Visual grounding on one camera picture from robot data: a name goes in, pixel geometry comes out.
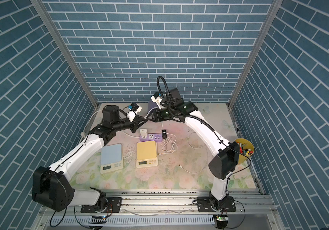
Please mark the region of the white charger adapter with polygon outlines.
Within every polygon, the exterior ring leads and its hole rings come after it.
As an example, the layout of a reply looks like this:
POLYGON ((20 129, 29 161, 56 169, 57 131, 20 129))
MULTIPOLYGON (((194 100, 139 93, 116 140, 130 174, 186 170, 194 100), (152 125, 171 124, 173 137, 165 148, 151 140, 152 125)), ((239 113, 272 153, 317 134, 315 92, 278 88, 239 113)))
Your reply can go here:
POLYGON ((140 129, 139 132, 140 132, 140 138, 141 139, 146 139, 147 138, 147 136, 148 136, 147 129, 140 129))

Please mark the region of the yellow electronic scale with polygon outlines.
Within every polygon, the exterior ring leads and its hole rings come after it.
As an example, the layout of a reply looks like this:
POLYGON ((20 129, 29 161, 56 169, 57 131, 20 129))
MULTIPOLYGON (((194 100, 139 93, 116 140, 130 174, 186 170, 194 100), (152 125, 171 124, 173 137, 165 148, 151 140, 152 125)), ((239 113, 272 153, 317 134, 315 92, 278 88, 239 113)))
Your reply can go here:
POLYGON ((144 141, 137 143, 136 168, 158 166, 157 142, 144 141))

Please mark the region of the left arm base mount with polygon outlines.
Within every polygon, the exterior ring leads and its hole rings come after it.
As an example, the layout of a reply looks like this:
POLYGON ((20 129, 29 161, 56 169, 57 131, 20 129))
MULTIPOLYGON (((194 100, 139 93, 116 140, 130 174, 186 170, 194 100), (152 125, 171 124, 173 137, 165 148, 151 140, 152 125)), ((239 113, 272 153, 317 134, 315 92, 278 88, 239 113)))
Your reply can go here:
POLYGON ((81 213, 119 213, 122 204, 122 197, 108 197, 100 199, 95 205, 83 205, 81 213))

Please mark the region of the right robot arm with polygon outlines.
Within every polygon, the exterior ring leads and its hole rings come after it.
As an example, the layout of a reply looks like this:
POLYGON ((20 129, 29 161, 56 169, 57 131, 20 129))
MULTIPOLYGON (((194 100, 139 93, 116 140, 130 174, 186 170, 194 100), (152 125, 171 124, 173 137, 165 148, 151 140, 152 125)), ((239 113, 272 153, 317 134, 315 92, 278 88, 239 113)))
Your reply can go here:
POLYGON ((210 197, 223 201, 228 196, 229 179, 239 162, 237 143, 223 138, 203 117, 201 111, 192 102, 184 102, 177 89, 166 93, 156 92, 151 101, 157 106, 155 121, 179 119, 190 127, 205 143, 213 159, 208 164, 213 174, 213 186, 210 197))

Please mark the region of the black charger adapter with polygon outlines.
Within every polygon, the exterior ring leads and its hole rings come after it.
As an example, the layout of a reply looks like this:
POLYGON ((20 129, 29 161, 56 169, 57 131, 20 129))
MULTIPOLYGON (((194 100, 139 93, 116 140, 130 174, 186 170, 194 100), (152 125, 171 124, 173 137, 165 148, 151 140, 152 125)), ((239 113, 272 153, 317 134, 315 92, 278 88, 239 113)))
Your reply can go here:
POLYGON ((167 133, 166 133, 166 130, 165 129, 162 130, 162 139, 163 140, 166 140, 167 139, 167 133))

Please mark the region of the yellow cup with markers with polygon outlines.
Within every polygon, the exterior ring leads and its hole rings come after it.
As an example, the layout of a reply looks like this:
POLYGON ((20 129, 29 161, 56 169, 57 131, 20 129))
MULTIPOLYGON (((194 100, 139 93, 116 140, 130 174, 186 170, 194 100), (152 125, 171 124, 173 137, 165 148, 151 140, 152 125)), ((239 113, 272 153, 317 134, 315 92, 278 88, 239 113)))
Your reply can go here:
POLYGON ((239 156, 239 161, 238 164, 242 164, 247 160, 247 157, 250 157, 254 154, 254 146, 253 144, 243 138, 238 138, 235 140, 237 144, 239 145, 239 151, 240 151, 240 156, 239 156))

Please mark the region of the blue electronic scale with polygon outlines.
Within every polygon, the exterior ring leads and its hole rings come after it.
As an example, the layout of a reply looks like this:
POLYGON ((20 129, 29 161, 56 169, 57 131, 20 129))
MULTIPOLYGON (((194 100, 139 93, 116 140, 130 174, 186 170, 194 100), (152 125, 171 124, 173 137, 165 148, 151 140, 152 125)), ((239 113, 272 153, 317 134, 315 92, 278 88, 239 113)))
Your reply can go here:
POLYGON ((101 167, 100 173, 108 173, 124 168, 122 145, 115 144, 104 146, 101 149, 101 167))

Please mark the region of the aluminium rail frame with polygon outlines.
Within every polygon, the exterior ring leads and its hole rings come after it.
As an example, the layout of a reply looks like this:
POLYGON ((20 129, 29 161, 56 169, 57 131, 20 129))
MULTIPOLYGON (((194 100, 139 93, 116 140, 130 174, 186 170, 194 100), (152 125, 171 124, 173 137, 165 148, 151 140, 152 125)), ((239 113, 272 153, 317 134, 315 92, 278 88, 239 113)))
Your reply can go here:
POLYGON ((43 208, 34 230, 282 230, 269 195, 233 190, 226 207, 210 206, 207 190, 111 190, 109 211, 91 213, 81 206, 53 212, 43 208))

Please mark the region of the purple power strip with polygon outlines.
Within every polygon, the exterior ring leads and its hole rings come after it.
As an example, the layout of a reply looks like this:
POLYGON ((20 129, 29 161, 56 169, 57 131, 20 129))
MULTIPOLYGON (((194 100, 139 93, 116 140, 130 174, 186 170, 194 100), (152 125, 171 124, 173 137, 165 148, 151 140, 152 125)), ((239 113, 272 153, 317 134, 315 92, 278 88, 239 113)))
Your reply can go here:
POLYGON ((148 133, 146 136, 139 136, 140 141, 162 142, 162 133, 148 133))

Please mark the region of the purple case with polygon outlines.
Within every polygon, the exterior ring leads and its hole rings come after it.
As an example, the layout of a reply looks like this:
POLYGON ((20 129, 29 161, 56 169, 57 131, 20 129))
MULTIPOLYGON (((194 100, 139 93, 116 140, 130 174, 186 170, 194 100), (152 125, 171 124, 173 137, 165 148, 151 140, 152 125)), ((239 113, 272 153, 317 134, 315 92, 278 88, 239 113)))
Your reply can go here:
POLYGON ((156 109, 156 108, 158 108, 157 103, 153 102, 152 100, 149 100, 147 113, 150 113, 153 109, 156 109))

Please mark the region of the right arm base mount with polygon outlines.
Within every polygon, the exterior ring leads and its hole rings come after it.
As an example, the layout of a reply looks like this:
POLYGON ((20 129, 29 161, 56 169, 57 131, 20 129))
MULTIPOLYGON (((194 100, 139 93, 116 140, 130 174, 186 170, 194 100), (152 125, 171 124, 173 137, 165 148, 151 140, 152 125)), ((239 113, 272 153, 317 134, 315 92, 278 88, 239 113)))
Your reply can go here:
POLYGON ((193 200, 198 212, 235 212, 236 206, 233 197, 227 196, 221 201, 209 196, 198 196, 193 200))

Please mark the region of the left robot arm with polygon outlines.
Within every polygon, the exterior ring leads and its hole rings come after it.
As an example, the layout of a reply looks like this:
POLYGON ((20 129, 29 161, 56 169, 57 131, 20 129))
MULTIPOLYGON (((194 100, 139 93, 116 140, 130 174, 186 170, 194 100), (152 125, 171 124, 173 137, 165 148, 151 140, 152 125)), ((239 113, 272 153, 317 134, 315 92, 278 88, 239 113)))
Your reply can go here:
POLYGON ((135 132, 148 121, 137 112, 130 111, 124 118, 120 117, 122 113, 118 106, 107 105, 102 111, 102 121, 78 146, 49 167, 37 168, 32 176, 32 200, 57 212, 68 206, 87 206, 94 212, 103 212, 107 207, 105 192, 96 188, 74 189, 70 180, 118 131, 135 132))

